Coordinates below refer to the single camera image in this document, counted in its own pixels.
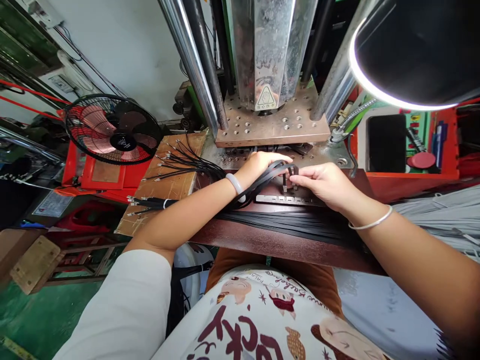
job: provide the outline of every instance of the hole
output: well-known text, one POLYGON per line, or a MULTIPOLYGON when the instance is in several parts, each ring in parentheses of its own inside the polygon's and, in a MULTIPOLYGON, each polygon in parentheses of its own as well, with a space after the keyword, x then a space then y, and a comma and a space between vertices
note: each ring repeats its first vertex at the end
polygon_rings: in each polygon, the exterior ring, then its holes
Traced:
POLYGON ((338 165, 342 165, 342 166, 345 166, 347 165, 348 161, 347 159, 343 158, 343 157, 339 157, 337 160, 336 160, 336 163, 338 165))

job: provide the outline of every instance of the silver bracelet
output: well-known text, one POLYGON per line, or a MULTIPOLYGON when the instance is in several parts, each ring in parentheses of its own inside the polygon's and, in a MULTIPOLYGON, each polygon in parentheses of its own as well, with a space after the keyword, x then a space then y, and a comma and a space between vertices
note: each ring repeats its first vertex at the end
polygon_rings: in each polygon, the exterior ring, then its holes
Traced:
MULTIPOLYGON (((233 185, 233 187, 235 188, 236 190, 236 193, 238 195, 240 195, 241 193, 244 192, 244 190, 242 189, 242 186, 240 185, 238 179, 235 177, 235 175, 233 175, 232 173, 228 173, 226 175, 226 178, 228 180, 230 180, 231 184, 233 185)), ((238 201, 240 203, 244 203, 245 201, 247 200, 247 197, 245 195, 243 195, 241 198, 238 199, 238 201)))
POLYGON ((390 214, 394 211, 394 208, 391 205, 388 205, 388 212, 382 216, 380 219, 378 219, 375 222, 372 222, 371 224, 365 225, 365 226, 358 226, 354 227, 351 222, 348 222, 348 227, 353 230, 365 230, 365 229, 370 229, 373 228, 374 226, 377 226, 380 224, 382 221, 384 221, 386 218, 390 216, 390 214))

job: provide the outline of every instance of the woman's left hand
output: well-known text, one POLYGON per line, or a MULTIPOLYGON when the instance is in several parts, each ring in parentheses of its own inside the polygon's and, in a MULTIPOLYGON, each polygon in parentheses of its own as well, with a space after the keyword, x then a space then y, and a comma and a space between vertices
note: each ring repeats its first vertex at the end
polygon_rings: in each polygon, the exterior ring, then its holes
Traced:
POLYGON ((269 165, 277 160, 283 160, 291 163, 293 160, 277 152, 252 152, 248 161, 235 173, 235 177, 240 182, 243 189, 247 189, 264 173, 269 165))

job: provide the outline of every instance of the white shirt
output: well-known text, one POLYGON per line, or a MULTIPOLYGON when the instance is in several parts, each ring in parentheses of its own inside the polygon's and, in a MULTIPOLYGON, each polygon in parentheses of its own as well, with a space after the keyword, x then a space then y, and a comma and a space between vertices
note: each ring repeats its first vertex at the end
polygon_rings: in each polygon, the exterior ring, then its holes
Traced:
POLYGON ((258 264, 226 273, 165 339, 171 277, 155 252, 120 255, 54 359, 388 359, 299 282, 258 264))

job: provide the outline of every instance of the green floor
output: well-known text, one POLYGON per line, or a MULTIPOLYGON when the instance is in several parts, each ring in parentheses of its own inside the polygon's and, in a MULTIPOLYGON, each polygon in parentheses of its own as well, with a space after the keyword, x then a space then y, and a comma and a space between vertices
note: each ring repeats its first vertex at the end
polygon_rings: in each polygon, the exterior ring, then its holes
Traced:
MULTIPOLYGON (((45 287, 25 295, 11 282, 0 292, 0 337, 8 337, 39 360, 50 360, 68 340, 101 282, 45 287)), ((1 360, 18 357, 0 347, 1 360)))

